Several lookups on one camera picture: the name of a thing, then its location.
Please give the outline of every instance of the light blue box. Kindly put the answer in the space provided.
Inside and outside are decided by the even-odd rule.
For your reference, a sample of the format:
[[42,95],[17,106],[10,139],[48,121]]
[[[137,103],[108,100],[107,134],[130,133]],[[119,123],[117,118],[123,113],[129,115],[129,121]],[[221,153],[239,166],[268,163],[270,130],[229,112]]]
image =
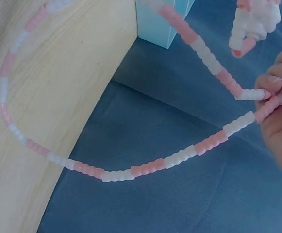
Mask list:
[[[195,0],[165,0],[174,9],[186,17]],[[136,1],[138,37],[164,48],[169,48],[176,31],[159,14],[153,12],[141,1]]]

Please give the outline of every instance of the bead string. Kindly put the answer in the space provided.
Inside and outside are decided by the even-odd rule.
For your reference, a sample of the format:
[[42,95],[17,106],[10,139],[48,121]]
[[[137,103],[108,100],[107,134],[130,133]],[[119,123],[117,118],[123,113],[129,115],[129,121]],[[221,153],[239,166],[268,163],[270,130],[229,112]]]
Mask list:
[[159,170],[169,169],[181,162],[186,161],[196,155],[201,156],[206,151],[211,150],[213,147],[228,140],[235,132],[242,128],[252,124],[254,122],[261,123],[274,109],[279,105],[282,105],[282,90],[278,95],[274,95],[263,89],[257,90],[245,90],[236,82],[231,74],[219,63],[215,56],[210,52],[210,49],[205,45],[202,38],[196,34],[196,32],[188,25],[184,18],[178,14],[173,7],[169,4],[165,4],[163,0],[145,0],[152,10],[159,13],[168,23],[176,29],[181,38],[186,44],[188,44],[196,53],[197,56],[208,67],[211,74],[216,76],[221,83],[231,92],[231,94],[237,100],[263,100],[269,99],[269,101],[261,107],[258,111],[253,113],[252,111],[241,116],[237,120],[234,120],[230,124],[223,127],[221,131],[210,136],[203,141],[191,145],[178,153],[175,153],[166,158],[160,158],[153,162],[143,164],[140,166],[133,166],[125,171],[104,171],[102,168],[89,166],[87,164],[67,159],[57,155],[49,149],[41,146],[32,139],[27,138],[11,121],[6,106],[7,93],[8,93],[8,75],[13,66],[13,63],[17,57],[17,53],[27,37],[32,31],[34,31],[43,21],[45,21],[50,14],[58,12],[61,8],[66,7],[73,0],[54,0],[49,3],[43,4],[37,12],[31,17],[28,23],[25,25],[25,29],[20,33],[16,41],[13,43],[7,55],[5,56],[0,68],[1,79],[1,92],[0,92],[0,114],[6,123],[12,134],[26,147],[32,149],[39,155],[43,156],[47,160],[66,167],[69,170],[75,170],[83,174],[95,177],[103,182],[109,181],[124,181],[134,180],[135,177],[141,175],[147,175]]

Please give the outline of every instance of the blue cloth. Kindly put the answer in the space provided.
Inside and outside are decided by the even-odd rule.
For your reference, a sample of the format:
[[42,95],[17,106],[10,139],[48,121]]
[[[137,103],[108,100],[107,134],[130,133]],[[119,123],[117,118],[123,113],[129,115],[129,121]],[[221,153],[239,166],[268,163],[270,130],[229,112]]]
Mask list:
[[[231,0],[199,0],[186,19],[252,88],[281,50],[282,22],[237,60],[228,48],[234,11]],[[254,104],[235,101],[178,36],[169,50],[138,39],[70,157],[127,169],[195,144],[249,110]],[[134,181],[102,183],[65,169],[38,233],[87,232],[282,233],[282,173],[256,124],[204,156]]]

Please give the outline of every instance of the bead cluster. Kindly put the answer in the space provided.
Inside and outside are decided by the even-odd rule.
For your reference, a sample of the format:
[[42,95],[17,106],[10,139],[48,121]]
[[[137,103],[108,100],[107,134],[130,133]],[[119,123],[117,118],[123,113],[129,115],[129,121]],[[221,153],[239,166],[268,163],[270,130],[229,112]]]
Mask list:
[[[260,0],[260,2],[263,1],[265,3],[265,9],[263,10],[262,14],[258,14],[259,11],[256,11],[255,9],[257,9],[257,7],[261,9],[262,5],[259,4],[257,6],[255,3],[252,3],[252,0],[238,0],[238,8],[236,9],[234,28],[232,29],[232,36],[230,39],[230,44],[232,44],[234,48],[242,49],[242,44],[254,44],[256,42],[257,36],[253,36],[253,34],[257,32],[259,33],[260,31],[258,31],[256,28],[252,28],[249,23],[247,23],[247,21],[254,20],[254,22],[259,25],[259,27],[261,24],[263,24],[262,26],[264,27],[264,29],[268,29],[270,27],[269,25],[266,25],[266,19],[269,19],[267,23],[278,23],[280,15],[277,15],[277,6],[280,4],[280,2]],[[147,4],[155,12],[159,13],[164,19],[169,22],[172,27],[176,29],[183,41],[196,52],[197,56],[208,67],[210,73],[220,80],[220,82],[231,92],[236,100],[269,99],[269,101],[257,112],[246,113],[239,119],[225,125],[223,129],[218,133],[210,136],[207,139],[204,139],[196,145],[191,145],[179,151],[178,153],[175,153],[164,159],[160,158],[153,162],[149,162],[148,164],[133,166],[125,171],[104,171],[104,169],[102,168],[96,168],[94,166],[89,166],[78,161],[61,157],[54,152],[51,152],[49,149],[41,146],[37,142],[24,136],[24,134],[11,121],[8,115],[6,101],[8,93],[8,75],[17,57],[17,53],[25,42],[26,38],[33,30],[35,30],[39,26],[39,24],[45,21],[50,14],[56,13],[61,8],[66,7],[72,2],[73,0],[55,0],[42,5],[31,17],[29,22],[25,25],[24,31],[20,33],[14,44],[11,46],[10,50],[7,52],[7,55],[5,56],[0,68],[0,114],[4,122],[6,123],[12,134],[23,145],[32,149],[51,162],[66,167],[69,170],[75,170],[85,175],[95,177],[102,180],[103,182],[134,180],[135,177],[154,173],[163,169],[169,169],[196,155],[203,155],[206,151],[211,150],[213,147],[216,147],[219,144],[227,141],[228,138],[235,132],[248,126],[249,124],[252,124],[253,122],[261,123],[269,114],[274,111],[274,109],[276,109],[279,105],[282,105],[282,90],[278,95],[274,95],[273,93],[270,93],[263,89],[242,89],[241,86],[232,77],[232,75],[211,53],[209,47],[206,46],[203,39],[199,35],[197,35],[197,33],[188,25],[184,18],[174,10],[173,7],[171,7],[169,4],[165,4],[163,0],[144,0],[145,4]],[[245,33],[245,30],[247,30],[248,34],[251,35],[246,39],[244,39],[244,37],[248,34]],[[258,33],[256,34],[259,36],[258,39],[264,38]]]
[[229,47],[241,58],[281,21],[280,0],[238,0]]

